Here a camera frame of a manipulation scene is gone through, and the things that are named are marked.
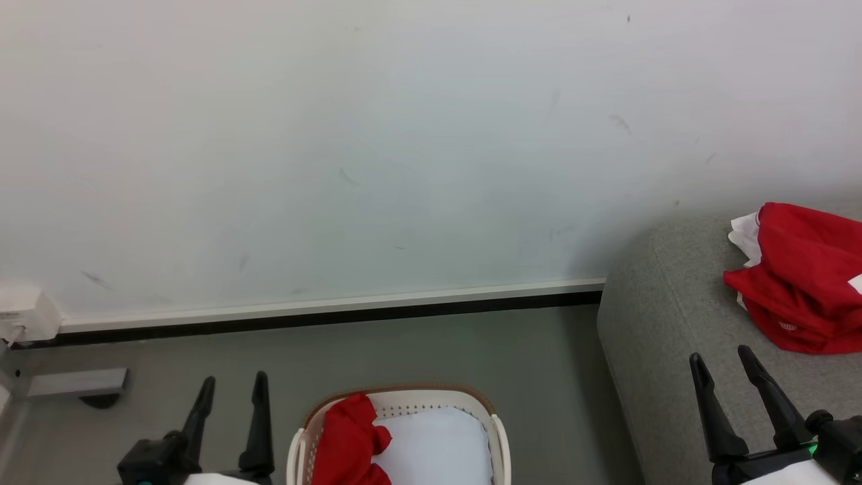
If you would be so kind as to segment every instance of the fabric upholstery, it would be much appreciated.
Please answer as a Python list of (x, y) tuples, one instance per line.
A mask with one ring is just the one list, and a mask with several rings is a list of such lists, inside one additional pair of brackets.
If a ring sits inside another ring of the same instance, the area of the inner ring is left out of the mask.
[[(810, 205), (862, 220), (862, 200)], [(746, 257), (728, 240), (742, 213), (661, 224), (636, 241), (605, 285), (598, 330), (646, 483), (709, 484), (689, 355), (700, 352), (716, 396), (751, 452), (774, 433), (745, 376), (737, 345), (752, 348), (803, 417), (862, 414), (862, 354), (810, 356), (777, 348), (722, 282)]]

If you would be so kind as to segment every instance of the basket rim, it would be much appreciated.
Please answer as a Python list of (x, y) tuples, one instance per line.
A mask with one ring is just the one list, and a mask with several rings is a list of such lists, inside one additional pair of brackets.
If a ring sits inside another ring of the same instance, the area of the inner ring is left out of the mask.
[(470, 395), (473, 399), (479, 401), (479, 404), (485, 408), (485, 411), (488, 412), (489, 415), (497, 414), (494, 410), (494, 406), (490, 403), (488, 398), (484, 397), (479, 391), (477, 391), (473, 387), (465, 386), (463, 384), (452, 384), (452, 383), (442, 383), (442, 382), (419, 382), (412, 384), (396, 384), (393, 386), (384, 386), (384, 387), (363, 387), (361, 389), (354, 389), (353, 391), (348, 391), (345, 393), (338, 393), (332, 396), (329, 396), (325, 400), (321, 401), (314, 409), (311, 410), (308, 416), (306, 416), (305, 421), (303, 422), (303, 428), (308, 429), (311, 424), (311, 420), (323, 409), (327, 404), (331, 403), (334, 400), (343, 400), (354, 394), (362, 393), (362, 394), (378, 394), (378, 393), (389, 393), (393, 391), (455, 391), (459, 393), (464, 393)]

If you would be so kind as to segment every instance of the gray floor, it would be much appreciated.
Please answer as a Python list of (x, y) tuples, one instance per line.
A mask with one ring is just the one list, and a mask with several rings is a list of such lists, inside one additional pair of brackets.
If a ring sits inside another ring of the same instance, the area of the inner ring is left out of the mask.
[(14, 352), (29, 372), (128, 366), (128, 393), (99, 411), (74, 398), (29, 406), (3, 484), (118, 483), (139, 438), (182, 426), (202, 380), (217, 379), (204, 469), (232, 469), (251, 419), (255, 371), (269, 375), (277, 471), (316, 402), (414, 381), (473, 386), (509, 434), (513, 483), (642, 483), (596, 333), (595, 306), (338, 324)]

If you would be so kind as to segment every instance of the wall outlet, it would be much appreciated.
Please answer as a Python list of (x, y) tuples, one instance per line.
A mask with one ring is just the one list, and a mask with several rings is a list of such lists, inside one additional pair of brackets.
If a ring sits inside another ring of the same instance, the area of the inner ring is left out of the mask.
[(50, 340), (57, 336), (62, 318), (51, 300), (36, 287), (0, 287), (0, 338), (16, 342)]

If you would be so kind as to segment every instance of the black baseboard trim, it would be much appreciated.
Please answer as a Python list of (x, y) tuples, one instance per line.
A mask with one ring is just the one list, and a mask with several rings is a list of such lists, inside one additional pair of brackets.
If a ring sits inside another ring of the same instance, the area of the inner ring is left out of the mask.
[(434, 315), (453, 315), (458, 313), (497, 312), (501, 310), (520, 310), (524, 308), (544, 308), (548, 306), (595, 305), (602, 299), (602, 292), (563, 293), (518, 298), (481, 299), (457, 303), (436, 303), (432, 305), (396, 306), (371, 310), (351, 310), (347, 312), (312, 313), (288, 317), (250, 318), (229, 320), (206, 324), (167, 325), (163, 327), (141, 327), (134, 329), (82, 331), (60, 333), (52, 340), (37, 341), (16, 349), (43, 349), (64, 345), (90, 345), (93, 343), (117, 343), (154, 338), (188, 337), (230, 333), (237, 331), (258, 331), (310, 325), (345, 324), (372, 320), (392, 320), (395, 318), (430, 317)]

